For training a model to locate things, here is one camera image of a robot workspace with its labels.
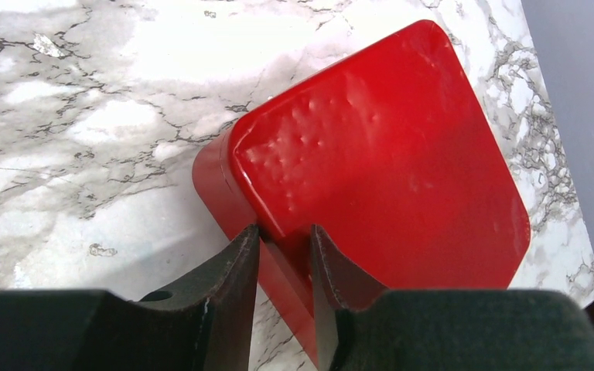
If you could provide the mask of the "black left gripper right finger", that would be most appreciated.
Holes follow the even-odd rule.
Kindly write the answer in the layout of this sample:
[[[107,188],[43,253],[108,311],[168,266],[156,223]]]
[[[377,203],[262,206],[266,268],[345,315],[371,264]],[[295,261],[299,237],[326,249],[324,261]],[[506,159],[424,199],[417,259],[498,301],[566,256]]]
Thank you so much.
[[[311,229],[320,370],[594,370],[594,324],[541,290],[390,289]]]

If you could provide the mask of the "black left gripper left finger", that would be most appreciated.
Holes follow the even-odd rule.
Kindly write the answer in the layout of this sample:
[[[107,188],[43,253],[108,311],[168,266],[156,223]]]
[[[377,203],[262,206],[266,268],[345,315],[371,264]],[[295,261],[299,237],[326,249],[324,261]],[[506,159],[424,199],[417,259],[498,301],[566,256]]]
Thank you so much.
[[[220,347],[208,304],[225,277],[223,251],[137,301],[0,290],[0,370],[222,370],[222,360],[209,367]]]

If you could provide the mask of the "red tin lid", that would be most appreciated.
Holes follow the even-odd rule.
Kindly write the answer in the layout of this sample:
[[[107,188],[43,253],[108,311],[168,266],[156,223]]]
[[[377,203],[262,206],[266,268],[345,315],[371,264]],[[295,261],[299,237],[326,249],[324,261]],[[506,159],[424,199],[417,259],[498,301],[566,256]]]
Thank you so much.
[[[392,288],[506,288],[527,211],[446,32],[417,21],[244,115],[227,162],[287,253],[318,224]]]

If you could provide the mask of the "red square tin box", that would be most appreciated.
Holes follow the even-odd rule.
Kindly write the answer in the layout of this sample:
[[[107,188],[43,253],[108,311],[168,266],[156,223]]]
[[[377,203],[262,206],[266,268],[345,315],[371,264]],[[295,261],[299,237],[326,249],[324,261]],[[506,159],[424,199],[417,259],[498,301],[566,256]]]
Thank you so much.
[[[316,327],[307,257],[292,264],[275,240],[264,241],[257,216],[232,176],[229,131],[196,155],[195,190],[227,237],[225,277],[209,300],[211,340],[220,350],[209,367],[246,370],[254,346],[263,348],[259,369],[315,370]]]

